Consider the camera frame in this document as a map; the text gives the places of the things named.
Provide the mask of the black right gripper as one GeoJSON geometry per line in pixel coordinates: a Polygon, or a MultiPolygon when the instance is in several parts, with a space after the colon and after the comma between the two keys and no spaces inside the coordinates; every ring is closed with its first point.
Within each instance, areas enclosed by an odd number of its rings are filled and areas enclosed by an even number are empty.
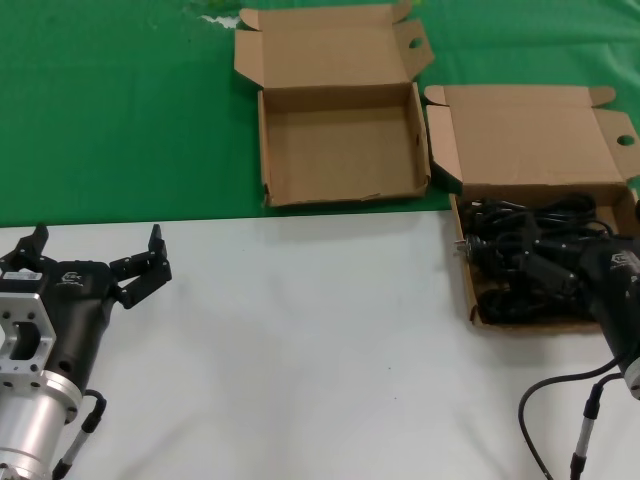
{"type": "Polygon", "coordinates": [[[563,296],[578,291],[580,278],[588,312],[613,356],[637,359],[639,239],[615,237],[584,249],[583,226],[555,223],[544,230],[532,213],[521,213],[519,221],[521,247],[514,260],[521,276],[547,293],[563,296]]]}

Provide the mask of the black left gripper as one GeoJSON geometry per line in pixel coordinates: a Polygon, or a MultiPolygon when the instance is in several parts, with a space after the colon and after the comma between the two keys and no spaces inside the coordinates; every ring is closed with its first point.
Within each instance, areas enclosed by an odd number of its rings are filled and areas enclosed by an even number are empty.
{"type": "MultiPolygon", "coordinates": [[[[47,262],[42,252],[48,238],[48,228],[37,224],[1,257],[1,270],[41,273],[47,262]]],[[[161,226],[153,225],[145,252],[112,261],[109,266],[93,261],[57,262],[45,271],[45,280],[41,298],[56,334],[45,369],[84,392],[115,299],[124,308],[133,308],[172,280],[161,226]]]]}

